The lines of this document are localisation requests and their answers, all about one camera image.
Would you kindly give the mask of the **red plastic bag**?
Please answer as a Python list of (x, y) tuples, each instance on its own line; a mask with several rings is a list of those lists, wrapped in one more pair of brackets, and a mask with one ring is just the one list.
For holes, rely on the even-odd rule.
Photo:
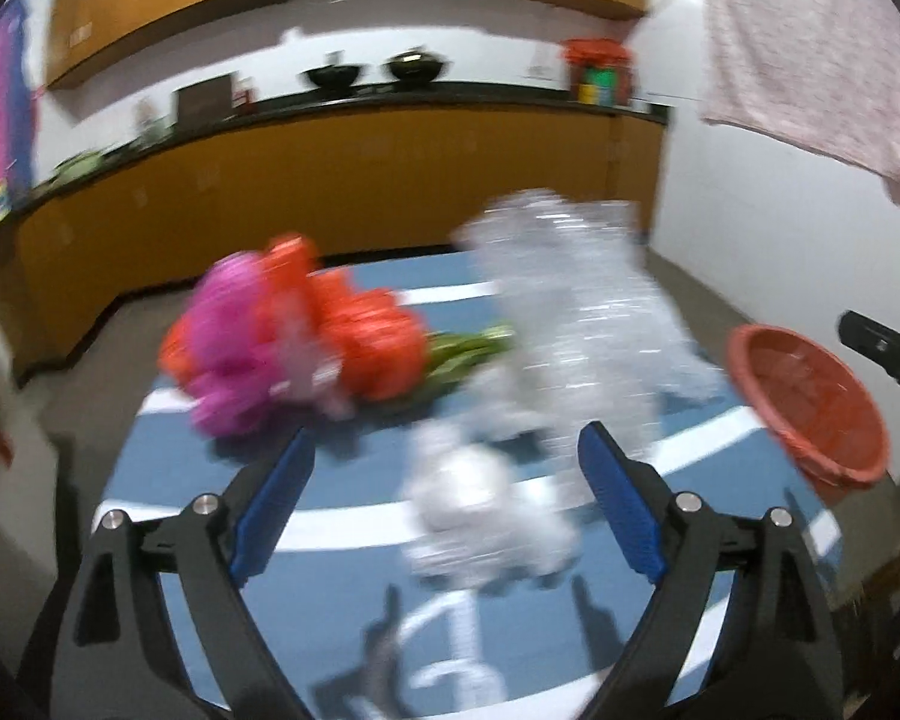
[(187, 343), (188, 317), (180, 316), (165, 333), (160, 343), (157, 366), (183, 392), (190, 390), (194, 378), (194, 362)]
[(334, 310), (351, 296), (347, 270), (322, 270), (317, 247), (299, 232), (272, 239), (263, 254), (263, 270), (272, 313), (294, 305), (313, 332), (320, 332)]
[(386, 401), (413, 392), (427, 364), (427, 328), (388, 289), (320, 293), (320, 337), (340, 355), (350, 397)]

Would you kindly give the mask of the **large bubble wrap sheet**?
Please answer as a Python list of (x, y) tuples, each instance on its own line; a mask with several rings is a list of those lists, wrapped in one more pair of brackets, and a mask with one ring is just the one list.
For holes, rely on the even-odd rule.
[(724, 376), (702, 358), (683, 317), (645, 268), (635, 206), (571, 202), (552, 190), (494, 200), (453, 236), (494, 288), (510, 328), (491, 395), (497, 427), (536, 416), (557, 500), (589, 502), (578, 434), (598, 421), (629, 457), (662, 434), (670, 397), (706, 403)]

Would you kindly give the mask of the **white plastic bag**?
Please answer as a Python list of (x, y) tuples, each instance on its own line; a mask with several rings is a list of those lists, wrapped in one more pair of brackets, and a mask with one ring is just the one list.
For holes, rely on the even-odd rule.
[(577, 528), (521, 490), (504, 452), (443, 419), (418, 422), (409, 440), (403, 496), (416, 536), (404, 557), (418, 577), (481, 590), (556, 575), (574, 559)]

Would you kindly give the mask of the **pale pink clear bag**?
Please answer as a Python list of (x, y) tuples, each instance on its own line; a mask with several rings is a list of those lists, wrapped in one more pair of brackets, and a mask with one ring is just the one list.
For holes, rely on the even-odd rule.
[(333, 421), (354, 416), (343, 390), (343, 360), (318, 338), (299, 296), (276, 299), (276, 362), (279, 379), (271, 387), (276, 400), (310, 406)]

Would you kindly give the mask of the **magenta plastic bag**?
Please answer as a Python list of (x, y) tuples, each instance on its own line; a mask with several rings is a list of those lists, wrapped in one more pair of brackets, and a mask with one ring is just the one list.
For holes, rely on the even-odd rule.
[(193, 362), (194, 427), (211, 437), (256, 431), (283, 380), (260, 254), (238, 252), (211, 266), (191, 296), (183, 337)]

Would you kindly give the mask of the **olive green plastic bag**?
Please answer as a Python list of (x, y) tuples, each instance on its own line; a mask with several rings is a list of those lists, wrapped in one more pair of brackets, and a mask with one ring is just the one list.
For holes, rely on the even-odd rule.
[(421, 388), (443, 394), (458, 387), (479, 366), (505, 353), (514, 332), (499, 323), (475, 333), (434, 332), (427, 337), (427, 361)]

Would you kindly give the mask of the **lower wooden kitchen cabinets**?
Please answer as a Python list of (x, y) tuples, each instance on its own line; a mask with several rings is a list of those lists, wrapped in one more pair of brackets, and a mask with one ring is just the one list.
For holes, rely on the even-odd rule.
[(590, 106), (353, 107), (156, 149), (0, 224), (17, 382), (77, 361), (121, 304), (299, 232), (329, 260), (432, 249), (491, 200), (549, 188), (655, 215), (670, 117)]

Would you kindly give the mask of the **red plastic basket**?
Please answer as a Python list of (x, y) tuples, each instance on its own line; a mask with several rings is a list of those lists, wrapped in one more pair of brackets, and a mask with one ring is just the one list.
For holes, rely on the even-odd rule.
[(782, 327), (748, 323), (727, 340), (727, 372), (824, 504), (886, 476), (888, 427), (854, 372)]

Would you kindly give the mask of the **pink floral hanging cloth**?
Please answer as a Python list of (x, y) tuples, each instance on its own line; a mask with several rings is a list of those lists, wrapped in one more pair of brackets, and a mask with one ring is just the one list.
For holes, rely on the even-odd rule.
[(900, 205), (900, 13), (891, 0), (704, 0), (704, 121), (875, 174)]

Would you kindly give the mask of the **magenta blue hanging cloth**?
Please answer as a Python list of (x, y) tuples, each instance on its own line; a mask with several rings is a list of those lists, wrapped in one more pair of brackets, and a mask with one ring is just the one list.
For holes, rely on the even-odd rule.
[(0, 8), (0, 202), (13, 203), (34, 187), (34, 90), (25, 75), (27, 0)]

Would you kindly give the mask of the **dark cutting board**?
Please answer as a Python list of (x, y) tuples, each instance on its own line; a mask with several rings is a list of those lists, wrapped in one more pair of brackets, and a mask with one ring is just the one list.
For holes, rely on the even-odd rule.
[(233, 75), (213, 76), (178, 88), (173, 95), (173, 126), (190, 132), (227, 119), (233, 111)]

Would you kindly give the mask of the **red bottle on counter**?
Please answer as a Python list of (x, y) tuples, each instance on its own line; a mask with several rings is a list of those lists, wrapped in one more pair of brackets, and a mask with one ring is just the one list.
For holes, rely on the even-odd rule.
[(238, 78), (233, 85), (232, 109), (235, 115), (251, 114), (256, 106), (256, 88), (251, 78)]

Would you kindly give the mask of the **black wok right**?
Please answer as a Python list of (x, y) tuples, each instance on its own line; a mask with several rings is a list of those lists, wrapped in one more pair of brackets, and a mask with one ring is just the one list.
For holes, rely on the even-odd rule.
[(391, 55), (385, 62), (386, 73), (403, 88), (425, 88), (432, 85), (447, 68), (447, 60), (424, 47), (414, 47)]

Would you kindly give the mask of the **black wok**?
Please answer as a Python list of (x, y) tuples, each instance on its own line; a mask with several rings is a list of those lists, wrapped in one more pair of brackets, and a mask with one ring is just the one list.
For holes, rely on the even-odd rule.
[(302, 76), (318, 93), (325, 96), (347, 96), (352, 93), (363, 73), (362, 64), (346, 62), (344, 54), (336, 50), (325, 57), (323, 65), (307, 68)]
[(403, 88), (425, 88), (432, 85), (447, 68), (447, 60), (424, 47), (414, 47), (391, 55), (385, 62), (386, 73)]

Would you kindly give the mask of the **black wok left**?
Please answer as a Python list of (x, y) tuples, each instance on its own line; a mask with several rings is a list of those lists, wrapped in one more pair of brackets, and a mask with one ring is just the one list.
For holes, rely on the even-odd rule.
[(347, 96), (352, 93), (363, 73), (362, 64), (346, 62), (344, 54), (336, 50), (325, 57), (323, 65), (307, 68), (302, 76), (318, 93), (325, 96)]

